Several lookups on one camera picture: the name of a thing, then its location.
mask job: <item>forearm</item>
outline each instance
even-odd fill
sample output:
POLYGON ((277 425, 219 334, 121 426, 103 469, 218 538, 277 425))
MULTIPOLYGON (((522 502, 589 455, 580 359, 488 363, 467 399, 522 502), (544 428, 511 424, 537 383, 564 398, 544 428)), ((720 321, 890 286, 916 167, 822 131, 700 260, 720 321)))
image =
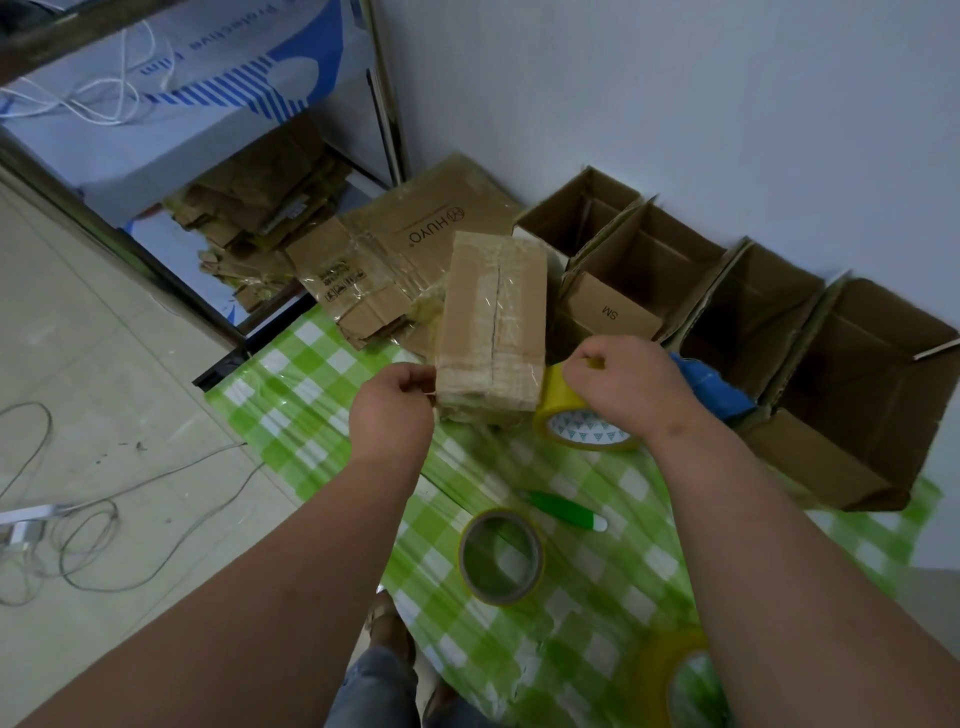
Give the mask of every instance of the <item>forearm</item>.
POLYGON ((731 430, 698 416, 648 446, 742 724, 946 725, 960 715, 957 663, 731 430))
POLYGON ((24 725, 322 724, 417 476, 351 463, 24 725))

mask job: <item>person's right hand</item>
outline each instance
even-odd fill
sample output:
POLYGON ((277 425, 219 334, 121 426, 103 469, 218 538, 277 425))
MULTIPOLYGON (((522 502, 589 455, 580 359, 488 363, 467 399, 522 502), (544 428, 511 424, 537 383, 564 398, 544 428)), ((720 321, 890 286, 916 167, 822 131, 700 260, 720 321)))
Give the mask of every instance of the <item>person's right hand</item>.
POLYGON ((564 380, 600 417, 641 440, 679 435, 709 416, 663 347, 636 336, 591 336, 566 360, 564 380), (604 368, 590 367, 591 359, 604 368))

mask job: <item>white cable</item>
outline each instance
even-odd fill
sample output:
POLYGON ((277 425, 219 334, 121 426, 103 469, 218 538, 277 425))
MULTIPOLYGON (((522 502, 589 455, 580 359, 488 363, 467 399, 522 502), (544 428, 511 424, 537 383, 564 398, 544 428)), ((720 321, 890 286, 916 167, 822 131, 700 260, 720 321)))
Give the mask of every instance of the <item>white cable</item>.
MULTIPOLYGON (((40 439, 39 444, 36 446, 30 457, 28 457, 26 462, 24 462, 19 470, 16 471, 10 482, 8 482, 7 485, 0 490, 0 497, 3 497, 12 488, 14 483, 19 480, 20 476, 24 474, 31 463, 33 463, 35 460, 38 460, 38 458, 42 458, 42 453, 49 445, 53 434, 53 415, 50 413, 49 408, 42 402, 27 401, 6 407, 5 409, 0 410, 0 419, 14 410, 24 407, 37 407, 43 412, 46 419, 43 437, 40 439)), ((221 448, 217 448, 211 452, 208 452, 206 455, 202 455, 193 462, 187 463, 186 465, 181 465, 164 473, 154 475, 145 480, 141 480, 138 483, 134 483, 126 488, 122 488, 119 491, 111 493, 107 496, 91 498, 90 500, 63 508, 55 519, 48 521, 48 531, 43 541, 41 541, 39 544, 34 544, 26 551, 14 551, 0 546, 0 569, 6 565, 10 565, 11 567, 19 570, 23 581, 23 596, 20 598, 10 598, 9 596, 0 594, 0 606, 22 607, 29 604, 37 597, 43 585, 43 581, 46 579, 63 579, 63 581, 65 581, 69 586, 81 592, 96 592, 99 594, 118 594, 120 592, 128 592, 148 583, 170 562, 174 554, 191 536, 191 534, 193 534, 204 523, 223 511, 240 497, 247 485, 252 480, 253 476, 256 475, 256 473, 263 467, 263 463, 260 463, 254 467, 248 473, 247 478, 243 481, 240 487, 234 491, 232 496, 227 498, 219 505, 216 505, 210 510, 206 511, 206 513, 193 521, 193 523, 180 535, 173 547, 166 552, 166 555, 160 561, 159 565, 156 566, 154 570, 151 571, 147 576, 130 584, 124 584, 120 586, 81 584, 75 581, 72 576, 78 571, 86 569, 94 561, 96 561, 96 559, 107 549, 108 546, 110 546, 110 544, 113 543, 113 540, 116 538, 121 521, 120 508, 115 502, 117 498, 124 496, 127 493, 132 493, 133 491, 139 490, 140 488, 144 488, 151 483, 155 483, 167 475, 172 475, 174 473, 185 471, 188 468, 192 468, 193 466, 204 462, 207 458, 213 457, 221 452, 240 448, 243 445, 246 445, 246 443, 231 443, 230 445, 225 445, 221 448), (100 520, 102 525, 97 526, 97 520, 100 520), (93 535, 93 543, 83 549, 72 548, 71 545, 74 543, 74 541, 79 540, 82 532, 88 532, 93 535), (52 568, 47 567, 47 565, 44 563, 44 560, 38 553, 39 547, 43 545, 47 545, 53 552, 51 560, 56 563, 52 568), (67 565, 67 559, 71 560, 71 564, 69 566, 67 565)))
MULTIPOLYGON (((56 5, 54 3, 46 2, 46 0, 31 0, 35 5, 40 5, 44 8, 49 8, 54 11, 64 12, 66 8, 56 5)), ((150 39, 150 47, 148 52, 140 59, 136 61, 129 62, 127 59, 127 42, 128 42, 128 33, 127 29, 124 29, 120 32, 120 71, 119 75, 116 77, 106 76, 103 78, 93 79, 92 81, 83 84, 65 96, 59 96, 53 91, 44 88, 42 85, 38 84, 33 79, 27 78, 26 76, 22 77, 20 81, 23 81, 26 84, 30 84, 39 91, 43 92, 46 95, 46 98, 35 98, 29 94, 18 91, 14 88, 5 86, 0 88, 0 94, 8 94, 16 99, 22 99, 23 101, 32 103, 35 105, 32 109, 24 109, 19 111, 8 111, 6 113, 0 113, 0 120, 2 119, 18 119, 26 118, 30 116, 40 116, 45 113, 49 113, 59 107, 63 107, 73 113, 74 115, 83 119, 83 121, 94 124, 96 126, 105 126, 113 127, 119 126, 121 124, 128 123, 131 119, 136 116, 137 111, 140 107, 140 92, 137 88, 127 80, 127 74, 131 71, 134 71, 136 68, 140 67, 156 55, 156 34, 160 34, 163 40, 166 41, 167 48, 169 49, 169 67, 166 73, 163 75, 163 78, 160 80, 160 90, 166 92, 171 90, 174 87, 174 75, 177 69, 177 53, 174 51, 173 42, 170 40, 170 37, 160 33, 159 31, 154 31, 153 26, 148 20, 141 20, 140 24, 147 31, 147 35, 150 39), (88 104, 85 104, 80 101, 80 97, 89 92, 90 90, 101 86, 101 85, 115 85, 117 87, 117 106, 114 114, 104 114, 96 109, 92 109, 88 104), (132 103, 129 105, 129 110, 125 111, 127 106, 126 100, 127 95, 130 94, 132 98, 132 103)))

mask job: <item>taped cardboard package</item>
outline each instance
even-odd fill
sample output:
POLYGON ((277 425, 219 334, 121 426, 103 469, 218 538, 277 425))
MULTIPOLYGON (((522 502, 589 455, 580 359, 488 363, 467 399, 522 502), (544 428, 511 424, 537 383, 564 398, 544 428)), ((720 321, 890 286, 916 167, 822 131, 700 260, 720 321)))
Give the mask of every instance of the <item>taped cardboard package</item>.
POLYGON ((546 268, 537 241, 456 234, 436 353, 441 417, 510 425, 537 408, 546 268))
POLYGON ((514 222, 514 236, 546 245, 551 288, 558 289, 570 259, 602 242, 642 203, 635 189, 585 167, 548 198, 521 213, 514 222))
POLYGON ((551 360, 584 335, 663 341, 692 326, 748 246, 727 250, 647 203, 571 260, 551 326, 551 360))
POLYGON ((667 341, 758 401, 793 349, 824 282, 745 238, 700 315, 667 341))
POLYGON ((841 281, 741 435, 825 505, 900 510, 960 377, 957 336, 872 281, 841 281))
POLYGON ((457 231, 507 234, 516 203, 454 155, 287 248, 303 286, 356 348, 442 283, 457 231))

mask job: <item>plastic tablecloth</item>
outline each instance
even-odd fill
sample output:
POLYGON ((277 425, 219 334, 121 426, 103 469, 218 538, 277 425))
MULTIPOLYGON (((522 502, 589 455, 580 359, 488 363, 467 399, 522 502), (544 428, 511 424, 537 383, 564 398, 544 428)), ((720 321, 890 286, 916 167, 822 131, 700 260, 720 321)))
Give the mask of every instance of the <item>plastic tablecloth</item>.
MULTIPOLYGON (((238 435, 307 499, 346 464, 348 410, 392 361, 390 344, 354 351, 318 307, 207 394, 238 435)), ((810 512, 891 593, 940 491, 921 479, 902 513, 810 512)), ((526 725, 636 724, 631 681, 650 630, 698 623, 662 478, 644 451, 583 452, 509 431, 441 423, 383 575, 414 639, 443 678, 486 715, 526 725), (512 487, 540 489, 603 515, 586 532, 532 510, 512 487), (545 540, 545 575, 513 607, 473 598, 457 568, 460 533, 494 507, 515 509, 545 540)), ((708 661, 686 670, 685 723, 723 721, 708 661)))

